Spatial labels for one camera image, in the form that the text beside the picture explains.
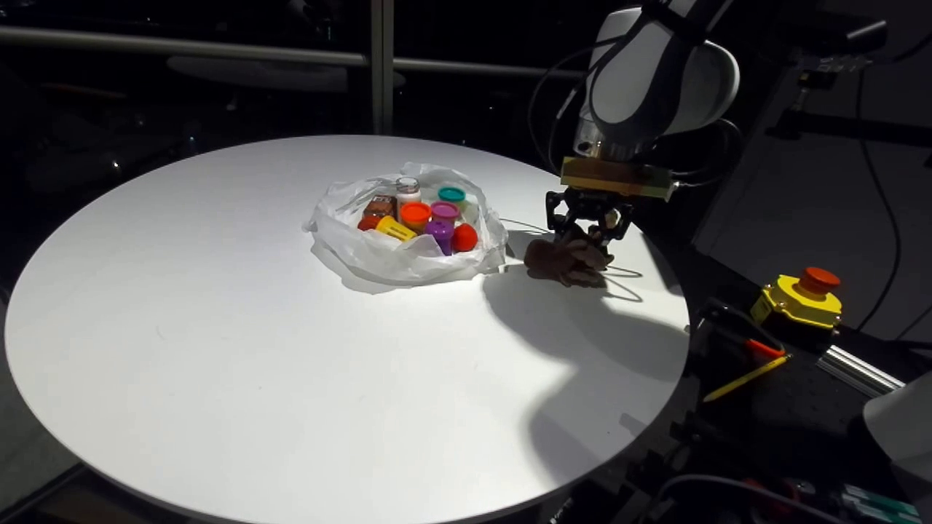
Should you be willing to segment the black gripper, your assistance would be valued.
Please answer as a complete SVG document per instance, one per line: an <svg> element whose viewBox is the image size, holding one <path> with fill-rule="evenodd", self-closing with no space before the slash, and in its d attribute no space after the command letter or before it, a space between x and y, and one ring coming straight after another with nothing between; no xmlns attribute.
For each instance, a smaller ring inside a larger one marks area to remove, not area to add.
<svg viewBox="0 0 932 524"><path fill-rule="evenodd" d="M630 214L614 192L561 189L545 194L545 223L564 236L580 217L596 220L589 226L589 240L611 258L611 243L627 236Z"/></svg>

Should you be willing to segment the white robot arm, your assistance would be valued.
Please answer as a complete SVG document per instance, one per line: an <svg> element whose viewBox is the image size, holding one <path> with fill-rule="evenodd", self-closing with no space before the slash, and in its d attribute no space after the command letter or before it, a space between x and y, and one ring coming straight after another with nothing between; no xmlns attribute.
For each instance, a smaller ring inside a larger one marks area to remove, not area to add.
<svg viewBox="0 0 932 524"><path fill-rule="evenodd" d="M627 236L634 201L670 201L688 186L656 147L720 125L737 99L740 61L711 38L732 1L634 0L603 16L577 86L574 147L558 189L545 194L554 236L609 250Z"/></svg>

